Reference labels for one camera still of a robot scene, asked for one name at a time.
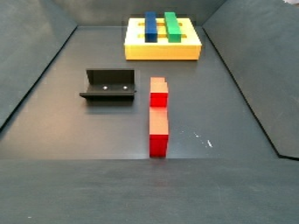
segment red block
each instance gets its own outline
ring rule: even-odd
[[[165,157],[168,136],[167,108],[149,108],[149,157]]]
[[[168,86],[164,78],[151,78],[149,107],[167,107]]]

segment yellow block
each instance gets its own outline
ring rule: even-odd
[[[168,43],[164,19],[157,18],[157,43],[145,43],[145,20],[129,18],[125,31],[127,60],[197,60],[201,42],[188,18],[177,18],[181,43]]]

